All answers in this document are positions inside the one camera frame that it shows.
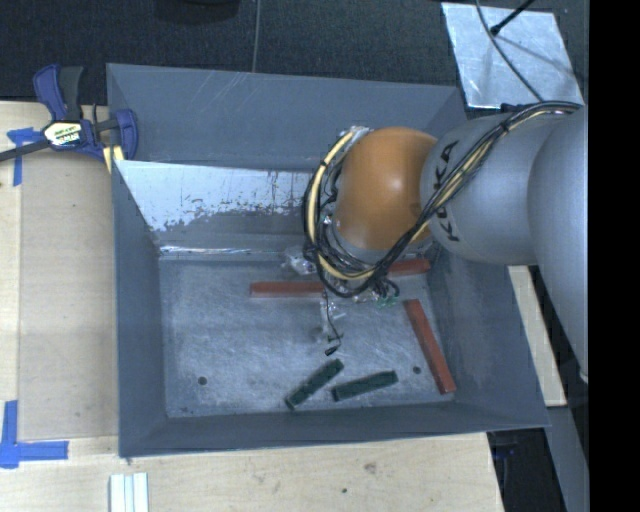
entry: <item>black cable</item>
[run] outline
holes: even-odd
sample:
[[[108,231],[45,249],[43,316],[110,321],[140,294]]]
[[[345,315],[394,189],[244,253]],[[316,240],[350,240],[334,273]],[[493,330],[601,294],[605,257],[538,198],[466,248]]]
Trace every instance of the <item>black cable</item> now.
[[[520,72],[515,68],[513,63],[506,56],[504,51],[502,51],[502,48],[500,48],[500,46],[498,46],[498,43],[496,42],[495,37],[491,33],[491,29],[489,28],[489,25],[487,25],[487,21],[484,19],[484,14],[482,14],[482,9],[480,8],[480,0],[475,0],[475,2],[476,2],[476,11],[478,11],[478,16],[480,17],[480,22],[482,23],[482,26],[484,27],[484,30],[487,33],[487,35],[489,36],[489,40],[491,41],[491,43],[493,44],[495,49],[502,56],[502,58],[504,59],[505,63],[507,64],[507,66],[509,66],[511,71],[513,71],[513,73],[518,77],[518,79],[522,82],[522,84],[527,89],[529,89],[531,94],[533,94],[538,101],[544,101],[544,99],[542,98],[540,93],[536,89],[533,88],[533,86],[528,82],[528,80],[525,77],[523,77],[520,74]]]
[[[491,34],[497,36],[504,27],[511,23],[512,20],[520,16],[520,14],[535,1],[536,0],[527,0],[515,11],[509,14],[509,16],[503,19],[500,23],[496,23],[493,27],[491,27]]]

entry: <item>blue clamp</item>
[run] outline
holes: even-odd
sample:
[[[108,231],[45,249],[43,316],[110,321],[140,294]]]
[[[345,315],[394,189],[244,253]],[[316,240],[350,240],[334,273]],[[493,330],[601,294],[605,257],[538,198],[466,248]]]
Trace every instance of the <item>blue clamp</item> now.
[[[7,137],[16,147],[22,146],[25,142],[39,142],[44,140],[44,135],[33,128],[21,128],[19,130],[10,130]],[[22,183],[22,157],[17,156],[13,163],[13,186],[17,187]]]
[[[42,68],[33,77],[33,87],[38,101],[47,107],[51,114],[51,123],[45,126],[37,140],[23,145],[27,141],[26,134],[35,139],[33,130],[14,130],[16,142],[21,145],[0,152],[0,162],[17,159],[23,155],[50,148],[54,151],[73,151],[104,162],[105,144],[98,134],[104,130],[119,129],[119,144],[125,158],[133,159],[138,149],[138,129],[136,118],[130,109],[121,109],[114,113],[114,118],[94,123],[82,117],[82,109],[78,105],[78,83],[82,75],[82,67],[61,67],[51,64]],[[22,181],[22,162],[16,163],[14,185]]]
[[[30,460],[64,460],[68,458],[69,441],[19,443],[18,401],[4,404],[2,442],[0,442],[0,468],[16,469],[20,462]]]

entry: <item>wooden surface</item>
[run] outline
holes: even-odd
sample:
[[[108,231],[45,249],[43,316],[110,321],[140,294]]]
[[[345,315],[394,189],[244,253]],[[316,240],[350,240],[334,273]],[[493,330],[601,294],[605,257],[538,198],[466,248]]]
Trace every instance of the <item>wooden surface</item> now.
[[[567,398],[529,269],[525,266],[509,267],[509,275],[522,315],[522,325],[531,347],[544,402],[547,407],[567,405]]]
[[[46,117],[44,107],[37,104],[0,102],[2,133],[25,126],[40,128],[43,123],[39,120]],[[0,135],[0,148],[8,147]],[[55,156],[59,160],[67,158]],[[0,164],[0,343],[3,352],[0,400],[15,399],[18,391],[18,251],[22,192],[20,187],[11,186],[11,169],[11,163]],[[47,265],[48,261],[33,264]],[[72,282],[58,285],[74,286]],[[96,359],[91,352],[95,346],[79,343],[81,337],[77,337],[77,333],[75,336],[66,347],[67,360]],[[43,350],[42,360],[34,363],[35,368],[20,367],[21,382],[39,378],[38,368],[48,364],[49,355],[49,351]],[[66,382],[68,388],[83,386],[78,380],[80,375],[76,373],[74,378],[59,382]],[[44,389],[47,381],[41,382]],[[63,397],[54,396],[51,400]],[[0,403],[0,416],[3,405]],[[57,422],[65,419],[60,414],[42,414],[41,421],[55,428]],[[131,461],[117,457],[117,438],[107,436],[72,439],[69,455],[67,461],[23,463],[17,470],[0,469],[0,511],[104,511],[108,507],[109,476],[140,471],[149,474],[154,512],[503,510],[484,434]]]
[[[0,130],[47,123],[39,104],[21,104]],[[106,109],[98,111],[100,118]],[[43,150],[23,158],[23,182],[2,169],[3,198],[21,204],[18,438],[70,439],[117,433],[110,178],[97,160]]]

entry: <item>wooden table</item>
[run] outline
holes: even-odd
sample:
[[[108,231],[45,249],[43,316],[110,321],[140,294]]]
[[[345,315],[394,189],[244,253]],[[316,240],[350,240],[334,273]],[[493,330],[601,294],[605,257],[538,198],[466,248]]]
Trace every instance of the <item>wooden table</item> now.
[[[12,147],[4,137],[8,130],[26,126],[39,129],[47,121],[48,113],[39,104],[0,102],[0,150]],[[34,154],[29,160],[29,157],[25,158],[24,183],[19,187],[12,186],[13,162],[0,164],[0,416],[4,405],[2,401],[19,397],[19,404],[23,401],[37,405],[32,406],[28,414],[25,412],[26,416],[20,416],[20,419],[29,419],[29,424],[34,426],[32,435],[27,437],[46,438],[47,428],[52,431],[69,428],[70,432],[77,435],[70,440],[68,460],[29,462],[22,463],[16,470],[0,469],[0,511],[108,510],[109,476],[136,472],[148,473],[150,510],[153,512],[504,510],[485,434],[120,459],[117,455],[117,437],[112,435],[115,434],[112,432],[115,422],[111,416],[114,405],[109,393],[104,400],[94,400],[97,391],[93,388],[99,386],[102,382],[100,379],[104,377],[97,378],[94,370],[89,372],[85,368],[82,371],[83,365],[95,364],[96,360],[104,360],[109,370],[114,360],[110,360],[108,351],[96,348],[99,345],[95,343],[95,336],[86,343],[78,336],[75,328],[81,315],[86,312],[75,311],[69,306],[69,314],[63,315],[67,312],[64,304],[53,301],[46,306],[47,302],[41,301],[42,332],[46,334],[47,328],[52,325],[56,329],[51,337],[53,349],[45,350],[42,347],[44,341],[38,341],[37,337],[36,341],[28,338],[34,330],[38,331],[38,326],[34,326],[37,316],[27,321],[24,315],[28,312],[20,310],[20,283],[24,286],[33,282],[34,275],[38,276],[35,282],[41,286],[44,297],[52,293],[53,286],[68,286],[70,290],[77,289],[78,283],[93,287],[113,286],[104,280],[104,275],[95,277],[95,269],[91,270],[91,258],[86,258],[83,251],[96,249],[82,243],[76,244],[73,250],[68,247],[56,249],[54,245],[51,247],[52,257],[42,255],[40,260],[37,251],[31,246],[27,250],[23,245],[21,268],[21,228],[29,236],[37,233],[38,229],[42,229],[43,233],[50,231],[49,227],[40,228],[33,222],[43,222],[43,226],[46,226],[56,215],[60,218],[62,210],[57,209],[75,208],[76,203],[81,203],[74,202],[72,194],[77,194],[77,191],[74,192],[73,187],[61,186],[61,191],[56,192],[55,182],[42,191],[41,211],[45,215],[40,220],[31,221],[32,225],[21,226],[21,201],[25,190],[29,197],[35,197],[33,190],[27,188],[34,187],[37,182],[37,171],[34,169],[39,169],[41,173],[49,168],[53,169],[52,172],[64,172],[65,168],[85,166],[89,169],[86,172],[107,172],[99,162],[86,157],[54,155],[51,152],[44,154],[47,152],[45,150],[39,156]],[[55,194],[71,196],[66,197],[65,202],[55,199]],[[84,228],[78,229],[88,229],[91,222],[91,216],[87,220],[85,214],[67,218],[70,223],[84,223]],[[32,244],[30,240],[25,238],[24,243]],[[66,281],[63,279],[62,282],[60,279],[56,281],[55,275],[58,274],[55,269],[47,270],[51,261],[55,263],[58,250],[67,251],[65,257],[76,265],[74,277],[67,276]],[[29,261],[29,268],[24,266],[25,261]],[[548,405],[563,405],[566,401],[529,275],[526,269],[511,270],[545,399]],[[99,307],[110,299],[93,294],[87,300],[93,300]],[[25,301],[22,304],[23,309],[34,307],[29,303],[25,305]],[[112,310],[107,308],[103,311],[104,318],[112,318],[110,315]],[[68,333],[64,331],[66,324],[62,321],[63,317],[74,326]],[[96,350],[103,350],[103,353],[98,355]],[[52,358],[59,357],[63,357],[65,363],[53,364]],[[86,386],[82,379],[87,379]],[[83,386],[88,389],[84,395],[77,391]],[[75,401],[82,403],[82,400],[94,400],[96,408],[102,410],[87,412],[84,417],[73,414],[70,417],[68,412],[56,414],[56,407],[60,404],[47,395],[55,397],[56,394],[72,392],[74,389],[76,395],[72,396]],[[29,428],[23,426],[19,434],[25,432],[29,433]]]

